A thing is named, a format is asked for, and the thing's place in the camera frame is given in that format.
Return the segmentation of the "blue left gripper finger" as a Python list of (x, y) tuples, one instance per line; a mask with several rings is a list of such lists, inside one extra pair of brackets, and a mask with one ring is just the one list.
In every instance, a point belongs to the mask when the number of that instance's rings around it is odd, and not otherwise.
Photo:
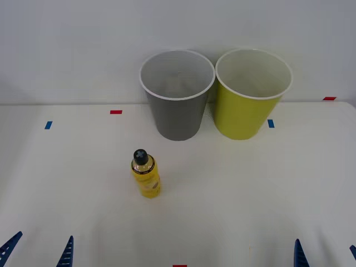
[(18, 241), (22, 237), (23, 233), (19, 231), (13, 237), (11, 237), (4, 245), (0, 247), (0, 267), (4, 267), (6, 261), (11, 255), (13, 249), (17, 245)]
[(70, 236), (66, 247), (57, 263), (57, 267), (72, 267), (74, 252), (74, 239)]

